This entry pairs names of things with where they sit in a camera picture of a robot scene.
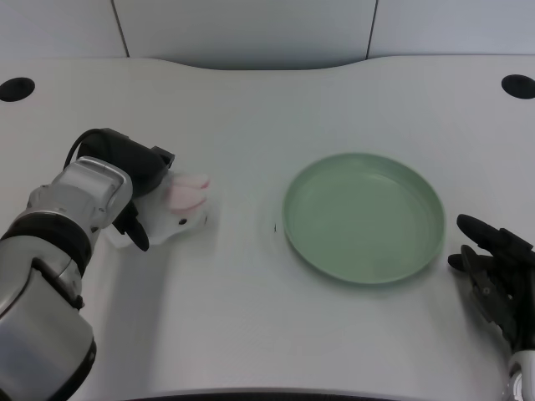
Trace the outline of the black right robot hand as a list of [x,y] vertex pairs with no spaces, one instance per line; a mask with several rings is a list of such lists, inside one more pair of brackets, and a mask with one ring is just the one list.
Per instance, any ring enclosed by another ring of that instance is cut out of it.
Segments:
[[466,274],[471,297],[482,316],[496,324],[513,353],[534,349],[533,245],[504,228],[460,214],[456,224],[487,255],[463,245],[448,256],[449,265]]

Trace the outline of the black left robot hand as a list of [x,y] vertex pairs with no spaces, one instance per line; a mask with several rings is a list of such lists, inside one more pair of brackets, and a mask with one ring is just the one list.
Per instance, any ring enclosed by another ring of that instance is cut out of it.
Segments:
[[175,155],[160,147],[147,148],[112,129],[90,129],[73,145],[77,156],[94,157],[123,170],[133,185],[130,201],[113,221],[122,235],[127,235],[142,251],[150,247],[145,228],[138,220],[134,200],[155,190],[167,175]]

